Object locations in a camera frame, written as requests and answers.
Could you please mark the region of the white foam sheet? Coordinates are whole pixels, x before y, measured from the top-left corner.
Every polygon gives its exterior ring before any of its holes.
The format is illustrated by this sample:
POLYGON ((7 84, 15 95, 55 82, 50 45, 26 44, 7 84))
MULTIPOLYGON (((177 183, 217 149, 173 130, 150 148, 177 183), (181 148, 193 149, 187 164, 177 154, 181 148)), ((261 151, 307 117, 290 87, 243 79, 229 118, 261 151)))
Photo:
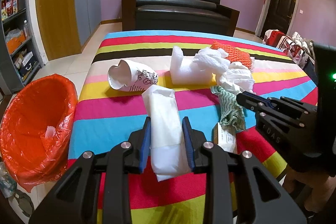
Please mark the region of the white foam sheet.
POLYGON ((210 71, 201 69, 193 61, 184 56, 183 50, 178 46, 173 47, 170 75, 173 85, 209 85, 213 74, 210 71))

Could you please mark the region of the dark brown door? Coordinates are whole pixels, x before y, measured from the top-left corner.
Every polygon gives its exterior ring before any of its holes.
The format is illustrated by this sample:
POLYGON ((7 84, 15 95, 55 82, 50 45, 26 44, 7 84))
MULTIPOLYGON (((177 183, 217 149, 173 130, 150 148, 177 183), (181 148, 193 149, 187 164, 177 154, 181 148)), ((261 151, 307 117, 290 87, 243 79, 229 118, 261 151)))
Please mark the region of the dark brown door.
POLYGON ((263 39, 268 30, 279 30, 284 34, 288 32, 294 13, 295 1, 296 0, 270 0, 260 38, 263 39))

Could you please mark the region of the yellow wooden panel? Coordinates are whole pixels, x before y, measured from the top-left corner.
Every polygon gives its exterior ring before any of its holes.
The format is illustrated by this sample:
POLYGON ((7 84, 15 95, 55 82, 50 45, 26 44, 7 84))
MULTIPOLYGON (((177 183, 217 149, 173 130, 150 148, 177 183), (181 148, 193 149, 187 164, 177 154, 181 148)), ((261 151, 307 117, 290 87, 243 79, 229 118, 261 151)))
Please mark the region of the yellow wooden panel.
POLYGON ((39 31, 49 60, 81 53, 75 0, 35 0, 39 31))

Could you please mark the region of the black leather sofa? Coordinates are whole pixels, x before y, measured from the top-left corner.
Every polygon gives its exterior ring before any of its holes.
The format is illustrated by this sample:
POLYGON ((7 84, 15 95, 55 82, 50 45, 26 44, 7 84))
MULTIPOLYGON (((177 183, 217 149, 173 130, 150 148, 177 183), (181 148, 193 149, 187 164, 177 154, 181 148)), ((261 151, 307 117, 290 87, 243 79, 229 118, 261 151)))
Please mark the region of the black leather sofa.
POLYGON ((122 30, 192 31, 233 36, 240 12, 221 0, 121 0, 122 30))

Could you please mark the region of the grey bookshelf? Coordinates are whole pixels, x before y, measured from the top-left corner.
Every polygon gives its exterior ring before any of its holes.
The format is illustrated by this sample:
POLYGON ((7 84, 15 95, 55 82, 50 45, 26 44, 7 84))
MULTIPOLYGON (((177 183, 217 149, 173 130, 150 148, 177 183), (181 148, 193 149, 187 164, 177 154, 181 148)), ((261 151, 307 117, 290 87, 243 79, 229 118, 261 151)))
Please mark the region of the grey bookshelf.
POLYGON ((1 0, 1 92, 19 92, 42 66, 29 0, 1 0))

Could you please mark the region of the white paper towel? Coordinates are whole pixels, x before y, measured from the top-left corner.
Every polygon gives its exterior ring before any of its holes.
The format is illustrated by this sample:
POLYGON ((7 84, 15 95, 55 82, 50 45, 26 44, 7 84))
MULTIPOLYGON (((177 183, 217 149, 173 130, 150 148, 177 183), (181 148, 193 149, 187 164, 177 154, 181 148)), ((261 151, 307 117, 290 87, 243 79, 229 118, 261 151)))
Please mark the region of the white paper towel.
POLYGON ((228 60, 229 54, 223 50, 210 47, 199 50, 193 62, 200 69, 209 71, 216 76, 217 85, 237 95, 242 92, 253 92, 255 83, 251 71, 239 61, 228 60))

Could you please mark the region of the small cardboard box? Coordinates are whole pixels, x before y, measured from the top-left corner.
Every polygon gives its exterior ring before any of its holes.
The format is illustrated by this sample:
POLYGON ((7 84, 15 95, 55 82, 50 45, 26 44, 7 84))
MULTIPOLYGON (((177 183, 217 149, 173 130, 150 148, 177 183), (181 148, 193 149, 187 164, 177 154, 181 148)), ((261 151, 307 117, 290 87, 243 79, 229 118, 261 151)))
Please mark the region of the small cardboard box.
POLYGON ((233 126, 218 122, 213 128, 213 142, 226 152, 237 153, 236 130, 233 126))

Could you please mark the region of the orange foam fruit net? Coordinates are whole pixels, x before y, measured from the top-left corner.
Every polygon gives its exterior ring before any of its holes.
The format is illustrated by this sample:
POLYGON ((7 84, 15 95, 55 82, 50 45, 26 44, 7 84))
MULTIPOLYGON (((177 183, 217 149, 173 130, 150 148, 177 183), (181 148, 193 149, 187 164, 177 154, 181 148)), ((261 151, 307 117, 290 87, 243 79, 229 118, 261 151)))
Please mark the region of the orange foam fruit net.
POLYGON ((219 49, 224 50, 226 53, 228 53, 228 56, 226 57, 226 59, 228 59, 231 63, 241 62, 248 69, 252 68, 252 59, 248 52, 244 52, 234 46, 231 46, 228 44, 222 44, 217 41, 213 42, 213 44, 211 45, 211 48, 213 50, 219 50, 219 49))

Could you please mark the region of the green white striped cloth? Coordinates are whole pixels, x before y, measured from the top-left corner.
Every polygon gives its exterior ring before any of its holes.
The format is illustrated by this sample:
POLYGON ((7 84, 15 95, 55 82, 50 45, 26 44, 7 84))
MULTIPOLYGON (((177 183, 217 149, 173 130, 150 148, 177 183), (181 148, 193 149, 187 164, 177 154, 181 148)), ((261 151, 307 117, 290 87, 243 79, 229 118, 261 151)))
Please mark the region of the green white striped cloth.
POLYGON ((212 94, 218 97, 220 105, 220 120, 222 127, 232 127, 236 131, 245 130, 245 115, 243 107, 237 103, 236 95, 221 86, 210 87, 212 94))

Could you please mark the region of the red white patterned blanket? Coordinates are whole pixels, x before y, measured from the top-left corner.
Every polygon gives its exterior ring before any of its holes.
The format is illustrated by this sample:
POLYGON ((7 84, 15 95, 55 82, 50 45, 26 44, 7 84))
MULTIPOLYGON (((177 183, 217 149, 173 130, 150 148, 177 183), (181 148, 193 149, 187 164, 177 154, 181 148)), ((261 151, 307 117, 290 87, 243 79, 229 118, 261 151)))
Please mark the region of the red white patterned blanket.
POLYGON ((303 38, 298 32, 290 37, 279 30, 267 30, 262 43, 279 49, 302 69, 308 63, 315 65, 313 40, 303 38))

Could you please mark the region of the crushed white paper cup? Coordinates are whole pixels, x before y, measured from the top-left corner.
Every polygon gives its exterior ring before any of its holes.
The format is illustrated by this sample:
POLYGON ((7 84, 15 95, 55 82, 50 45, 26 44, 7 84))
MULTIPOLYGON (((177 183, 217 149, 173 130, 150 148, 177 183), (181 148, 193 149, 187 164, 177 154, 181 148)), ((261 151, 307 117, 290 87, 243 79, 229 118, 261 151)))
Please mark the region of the crushed white paper cup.
POLYGON ((114 90, 138 92, 158 83, 158 73, 148 65, 131 60, 120 60, 108 70, 108 83, 114 90))

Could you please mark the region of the white paper bag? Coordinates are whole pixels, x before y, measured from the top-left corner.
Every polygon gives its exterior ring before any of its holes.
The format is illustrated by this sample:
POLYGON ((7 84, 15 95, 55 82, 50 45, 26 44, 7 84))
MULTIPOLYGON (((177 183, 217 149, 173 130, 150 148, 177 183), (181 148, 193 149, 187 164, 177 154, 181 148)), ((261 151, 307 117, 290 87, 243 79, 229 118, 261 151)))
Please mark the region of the white paper bag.
POLYGON ((151 120, 151 167, 158 181, 191 172, 175 91, 151 85, 142 98, 151 120))

